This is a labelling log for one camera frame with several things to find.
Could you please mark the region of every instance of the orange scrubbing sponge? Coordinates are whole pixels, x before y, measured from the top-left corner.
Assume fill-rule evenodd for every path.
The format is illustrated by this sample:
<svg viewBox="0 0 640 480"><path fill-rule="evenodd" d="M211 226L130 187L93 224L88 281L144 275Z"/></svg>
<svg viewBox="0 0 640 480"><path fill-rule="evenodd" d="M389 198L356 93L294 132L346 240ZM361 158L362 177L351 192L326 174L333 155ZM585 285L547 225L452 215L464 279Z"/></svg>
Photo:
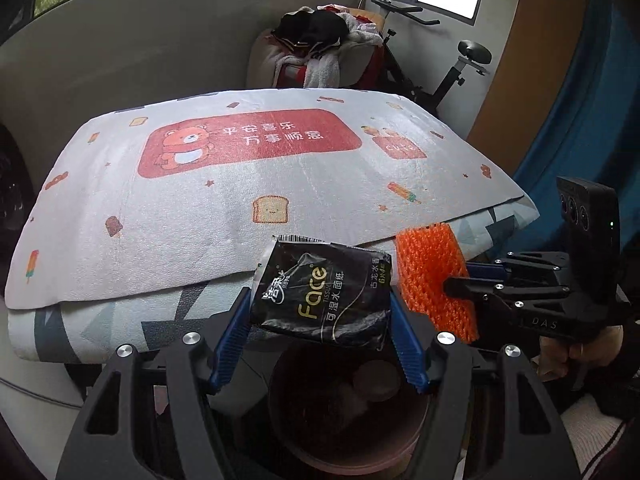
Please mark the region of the orange scrubbing sponge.
<svg viewBox="0 0 640 480"><path fill-rule="evenodd" d="M476 311L468 300L444 293L449 276L468 276L465 258L448 224L407 229L396 235L398 279L410 310L427 314L439 332L466 343L478 339Z"/></svg>

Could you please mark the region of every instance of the blue curtain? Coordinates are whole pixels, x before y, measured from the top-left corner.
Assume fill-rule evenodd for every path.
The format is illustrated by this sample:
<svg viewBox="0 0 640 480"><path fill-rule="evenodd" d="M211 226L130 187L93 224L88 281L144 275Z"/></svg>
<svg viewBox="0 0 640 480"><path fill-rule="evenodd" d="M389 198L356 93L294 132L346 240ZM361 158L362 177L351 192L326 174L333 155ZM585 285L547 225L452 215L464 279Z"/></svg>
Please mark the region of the blue curtain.
<svg viewBox="0 0 640 480"><path fill-rule="evenodd" d="M640 227L639 168L640 45L609 0L589 0L562 88L514 175L540 218L495 253L564 248L558 175L616 190L624 246Z"/></svg>

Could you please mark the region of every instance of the red banner print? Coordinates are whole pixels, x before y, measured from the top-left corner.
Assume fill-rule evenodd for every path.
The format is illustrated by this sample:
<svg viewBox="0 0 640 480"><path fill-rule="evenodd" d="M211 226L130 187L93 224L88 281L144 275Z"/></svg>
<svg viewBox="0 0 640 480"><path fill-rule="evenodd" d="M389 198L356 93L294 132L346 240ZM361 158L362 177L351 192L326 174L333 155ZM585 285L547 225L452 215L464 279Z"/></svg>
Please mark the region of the red banner print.
<svg viewBox="0 0 640 480"><path fill-rule="evenodd" d="M138 173L156 178L215 164L343 152L361 145L360 138L327 110L276 110L189 119L151 133Z"/></svg>

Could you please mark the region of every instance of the blue gripper pad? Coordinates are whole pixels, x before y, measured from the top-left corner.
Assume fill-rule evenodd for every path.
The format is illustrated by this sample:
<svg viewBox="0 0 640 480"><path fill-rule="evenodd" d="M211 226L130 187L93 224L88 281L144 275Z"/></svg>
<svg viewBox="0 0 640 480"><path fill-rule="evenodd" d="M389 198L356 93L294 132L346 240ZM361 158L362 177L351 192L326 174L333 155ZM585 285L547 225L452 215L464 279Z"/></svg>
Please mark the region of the blue gripper pad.
<svg viewBox="0 0 640 480"><path fill-rule="evenodd" d="M501 264L476 264L467 262L466 270L468 270L471 278L480 278L482 280L500 280L506 282L509 275Z"/></svg>
<svg viewBox="0 0 640 480"><path fill-rule="evenodd" d="M404 309L391 292L391 340L396 347L396 354L404 375L409 384L415 386L419 394L429 386L426 371L427 356L418 341Z"/></svg>
<svg viewBox="0 0 640 480"><path fill-rule="evenodd" d="M214 353L213 373L209 378L209 383L216 392L231 382L231 377L236 370L242 349L251 330L251 294L249 291L241 301L242 303L226 326L225 333L220 338Z"/></svg>

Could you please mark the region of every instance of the hand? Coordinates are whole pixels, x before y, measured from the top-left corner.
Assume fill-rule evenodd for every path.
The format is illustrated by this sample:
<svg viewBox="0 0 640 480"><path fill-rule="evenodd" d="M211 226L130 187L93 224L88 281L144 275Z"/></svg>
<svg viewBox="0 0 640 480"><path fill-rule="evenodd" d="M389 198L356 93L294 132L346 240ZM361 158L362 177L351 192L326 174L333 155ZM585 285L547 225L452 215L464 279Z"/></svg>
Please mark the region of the hand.
<svg viewBox="0 0 640 480"><path fill-rule="evenodd" d="M551 381L567 375L567 361L574 359L590 367L607 366L616 358L622 347L621 326L607 326L590 343L567 343L549 337L540 337L538 375L543 381Z"/></svg>

